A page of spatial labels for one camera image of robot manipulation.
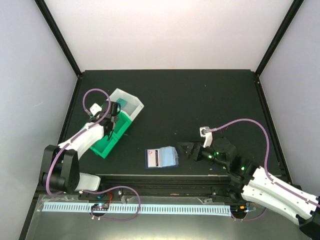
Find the navy blue card holder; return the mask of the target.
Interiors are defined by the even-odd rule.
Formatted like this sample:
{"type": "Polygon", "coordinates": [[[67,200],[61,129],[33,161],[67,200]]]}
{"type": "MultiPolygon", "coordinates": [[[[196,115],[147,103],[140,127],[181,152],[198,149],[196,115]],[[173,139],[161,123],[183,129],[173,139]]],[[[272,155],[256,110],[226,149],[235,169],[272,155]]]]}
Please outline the navy blue card holder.
{"type": "Polygon", "coordinates": [[[153,168],[147,167],[147,150],[153,150],[153,149],[147,149],[145,151],[145,167],[147,169],[171,168],[171,167],[177,167],[179,165],[179,156],[175,147],[166,146],[166,147],[154,148],[154,149],[159,149],[159,167],[153,167],[153,168]]]}

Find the white card black stripe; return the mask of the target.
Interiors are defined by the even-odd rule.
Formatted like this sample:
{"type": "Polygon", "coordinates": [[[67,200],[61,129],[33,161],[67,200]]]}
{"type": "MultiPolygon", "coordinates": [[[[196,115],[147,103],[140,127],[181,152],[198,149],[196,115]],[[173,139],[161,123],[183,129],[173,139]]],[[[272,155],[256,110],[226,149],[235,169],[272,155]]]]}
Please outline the white card black stripe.
{"type": "Polygon", "coordinates": [[[160,166],[160,150],[148,149],[146,151],[146,163],[148,168],[158,168],[160,166]]]}

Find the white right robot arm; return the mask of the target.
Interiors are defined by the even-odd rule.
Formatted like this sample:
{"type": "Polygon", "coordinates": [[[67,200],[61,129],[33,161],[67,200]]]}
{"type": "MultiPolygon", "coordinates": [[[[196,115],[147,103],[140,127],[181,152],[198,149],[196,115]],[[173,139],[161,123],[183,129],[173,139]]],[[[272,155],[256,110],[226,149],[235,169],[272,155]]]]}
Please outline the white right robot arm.
{"type": "Polygon", "coordinates": [[[228,198],[244,200],[270,209],[298,225],[313,240],[320,238],[320,199],[268,173],[263,167],[237,153],[225,137],[205,147],[201,142],[179,142],[177,148],[193,161],[218,165],[230,177],[228,198]]]}

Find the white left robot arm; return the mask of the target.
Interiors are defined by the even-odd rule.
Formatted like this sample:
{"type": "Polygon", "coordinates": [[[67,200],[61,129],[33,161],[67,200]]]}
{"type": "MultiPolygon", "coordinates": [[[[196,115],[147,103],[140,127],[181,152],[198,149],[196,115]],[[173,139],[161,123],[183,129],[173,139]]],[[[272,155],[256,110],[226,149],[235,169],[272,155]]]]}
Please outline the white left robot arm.
{"type": "Polygon", "coordinates": [[[49,195],[53,191],[57,194],[89,191],[97,200],[107,195],[108,188],[99,176],[80,172],[79,160],[96,142],[113,134],[120,110],[118,102],[108,100],[102,107],[92,106],[91,118],[79,132],[59,145],[44,149],[39,184],[49,195]]]}

